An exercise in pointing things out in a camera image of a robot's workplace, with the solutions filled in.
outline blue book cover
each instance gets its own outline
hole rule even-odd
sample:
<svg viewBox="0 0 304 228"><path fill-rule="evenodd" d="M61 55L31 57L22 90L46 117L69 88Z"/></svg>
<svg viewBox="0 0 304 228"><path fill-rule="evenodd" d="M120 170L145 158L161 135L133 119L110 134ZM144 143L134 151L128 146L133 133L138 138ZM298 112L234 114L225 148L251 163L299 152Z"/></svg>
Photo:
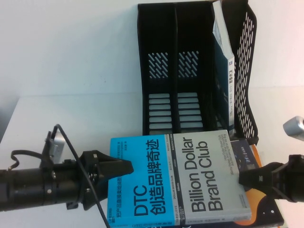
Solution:
<svg viewBox="0 0 304 228"><path fill-rule="evenodd" d="M132 174L109 180L111 227L251 217L226 130L112 139L110 156L129 160L134 168Z"/></svg>

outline book standing in organizer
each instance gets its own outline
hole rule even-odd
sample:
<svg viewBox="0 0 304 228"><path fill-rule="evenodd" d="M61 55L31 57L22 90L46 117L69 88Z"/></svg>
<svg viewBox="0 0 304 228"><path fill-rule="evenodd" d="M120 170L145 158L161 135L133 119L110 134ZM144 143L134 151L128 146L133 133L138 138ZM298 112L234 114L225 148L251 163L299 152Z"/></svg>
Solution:
<svg viewBox="0 0 304 228"><path fill-rule="evenodd" d="M215 99L219 120L229 135L234 132L234 75L235 63L224 21L221 2L213 3L214 9L214 61Z"/></svg>

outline black cable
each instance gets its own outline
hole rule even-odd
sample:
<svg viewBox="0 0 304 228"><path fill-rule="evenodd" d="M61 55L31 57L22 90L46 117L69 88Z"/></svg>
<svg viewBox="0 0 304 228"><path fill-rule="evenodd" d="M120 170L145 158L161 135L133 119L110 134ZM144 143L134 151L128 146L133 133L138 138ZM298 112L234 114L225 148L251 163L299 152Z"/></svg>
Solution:
<svg viewBox="0 0 304 228"><path fill-rule="evenodd" d="M110 225L109 225L109 223L108 223L108 220L106 219L105 213L104 213L104 211L103 211L103 209L102 209L102 207L101 207L101 205L100 205L98 196L97 196L96 191L95 191L95 189L94 189L94 186L92 185L92 183L91 183L91 181L90 181L90 179L89 179L89 177L88 177L88 175L87 175L87 173L86 173L86 170L85 170L85 168L83 167L83 165L82 165L82 163L81 163L81 161L80 161L80 159L79 159L79 157L78 157L78 155L77 155L77 153L76 153L74 147L72 146L72 144L71 144L71 142L69 141L67 135L65 134L65 132L64 132L63 129L62 129L62 127L61 127L59 124L56 124L56 126L54 127L54 130L53 130L53 133L56 132L57 129L60 130L60 132L61 132L63 138L65 139L65 141L66 141L67 145L69 146L69 148L70 148L70 150L71 150L73 156L75 157L75 160L76 160L78 166L80 167L80 169L81 169L83 175L85 176L85 179L86 179L87 183L88 183L89 186L90 186L90 189L91 189L91 191L92 191L92 193L93 193L93 195L94 195L94 198L95 198L95 201L96 201L96 205L97 205L97 207L98 207L98 210L99 210L99 212L100 212L100 215L101 215L101 217L102 217L103 220L104 220L105 226L106 226L107 228L110 228Z"/></svg>
<svg viewBox="0 0 304 228"><path fill-rule="evenodd" d="M19 160L16 158L15 155L26 155L26 156L30 156L30 157L39 158L43 162L45 162L50 168L52 168L54 165L52 160L50 160L50 158L44 157L41 153L36 153L33 151L27 151L27 150L15 150L15 151L12 151L12 153L10 154L11 159L14 160L15 163L13 165L9 166L9 170L12 170L12 169L18 167L20 164Z"/></svg>

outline white wall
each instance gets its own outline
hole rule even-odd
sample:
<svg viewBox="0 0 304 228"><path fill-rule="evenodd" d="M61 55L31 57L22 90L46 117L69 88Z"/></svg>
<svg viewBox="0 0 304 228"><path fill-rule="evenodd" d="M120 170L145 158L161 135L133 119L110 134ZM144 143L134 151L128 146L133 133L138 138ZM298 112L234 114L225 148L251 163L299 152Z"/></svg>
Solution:
<svg viewBox="0 0 304 228"><path fill-rule="evenodd" d="M156 1L1 0L0 139L20 95L141 91L139 2ZM304 85L304 1L250 5L258 21L251 86Z"/></svg>

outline metal bolt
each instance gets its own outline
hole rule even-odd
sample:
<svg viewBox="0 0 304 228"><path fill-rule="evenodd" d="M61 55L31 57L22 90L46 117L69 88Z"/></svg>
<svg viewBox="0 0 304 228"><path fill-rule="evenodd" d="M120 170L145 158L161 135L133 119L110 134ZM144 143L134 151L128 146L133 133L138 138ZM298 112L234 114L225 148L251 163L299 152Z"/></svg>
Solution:
<svg viewBox="0 0 304 228"><path fill-rule="evenodd" d="M56 179L56 174L55 174L54 171L52 171L52 178L53 178L53 179Z"/></svg>

